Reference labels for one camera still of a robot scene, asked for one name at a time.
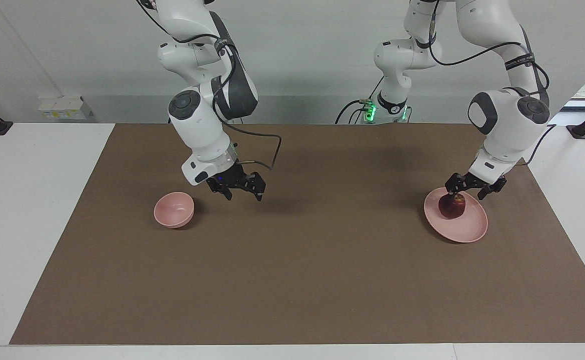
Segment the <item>pink plate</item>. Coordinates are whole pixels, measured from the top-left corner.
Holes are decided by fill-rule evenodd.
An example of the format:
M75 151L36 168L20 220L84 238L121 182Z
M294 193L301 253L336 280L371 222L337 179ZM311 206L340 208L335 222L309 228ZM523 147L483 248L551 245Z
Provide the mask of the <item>pink plate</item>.
M460 194L466 198L466 211L459 218L446 219L439 211L439 199L446 194L448 191L441 187L425 198L423 210L430 226L453 242L474 243L482 239L489 230L489 217L480 202L462 191Z
M169 193L155 205L155 220L169 229L190 223L195 214L195 201L187 193Z

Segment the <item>apple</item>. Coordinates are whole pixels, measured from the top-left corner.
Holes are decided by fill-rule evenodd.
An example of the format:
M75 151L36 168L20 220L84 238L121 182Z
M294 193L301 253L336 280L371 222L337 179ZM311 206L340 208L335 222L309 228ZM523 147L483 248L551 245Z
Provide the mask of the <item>apple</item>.
M466 211L466 198L460 193L445 194L439 199L439 211L446 219L457 219Z

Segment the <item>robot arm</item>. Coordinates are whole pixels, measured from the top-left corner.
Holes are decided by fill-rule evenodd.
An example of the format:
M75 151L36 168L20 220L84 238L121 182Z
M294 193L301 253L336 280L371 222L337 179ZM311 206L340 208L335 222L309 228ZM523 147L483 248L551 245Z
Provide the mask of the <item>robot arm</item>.
M375 64L384 73L375 105L388 116L401 116L412 84L405 71L441 64L433 58L440 59L443 52L435 23L449 2L455 2L464 39L500 55L510 79L509 87L481 92L471 101L468 118L486 135L486 141L468 173L456 173L446 183L451 194L482 189L479 198L483 199L501 191L506 184L504 175L535 144L550 121L549 98L535 55L508 0L411 0L404 21L411 38L386 41L375 51Z
M244 172L236 144L222 125L224 119L252 114L258 95L224 22L206 9L213 1L143 0L142 4L157 11L158 22L173 38L158 50L162 65L189 85L168 107L174 129L192 149L182 166L183 175L193 186L206 182L228 200L233 197L231 189L241 189L261 201L266 183L258 173ZM204 67L219 62L224 68L221 75Z

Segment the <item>green light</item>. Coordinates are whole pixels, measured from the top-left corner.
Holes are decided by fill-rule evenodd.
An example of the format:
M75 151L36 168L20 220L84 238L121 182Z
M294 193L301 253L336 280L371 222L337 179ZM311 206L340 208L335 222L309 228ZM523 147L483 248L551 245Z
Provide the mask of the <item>green light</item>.
M374 123L375 121L375 114L377 113L377 106L370 103L370 107L368 108L368 113L366 114L366 121L368 123Z

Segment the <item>brown tabletop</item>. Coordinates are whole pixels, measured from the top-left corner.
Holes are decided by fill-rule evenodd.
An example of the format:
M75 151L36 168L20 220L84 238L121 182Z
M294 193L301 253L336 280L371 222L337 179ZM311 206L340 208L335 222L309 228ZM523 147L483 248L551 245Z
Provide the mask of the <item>brown tabletop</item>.
M585 342L585 266L528 168L482 202L487 235L446 241L423 201L464 173L470 125L250 125L284 145L263 202L181 173L171 125L117 125L11 344ZM231 133L242 160L276 141ZM162 228L164 194L195 198Z

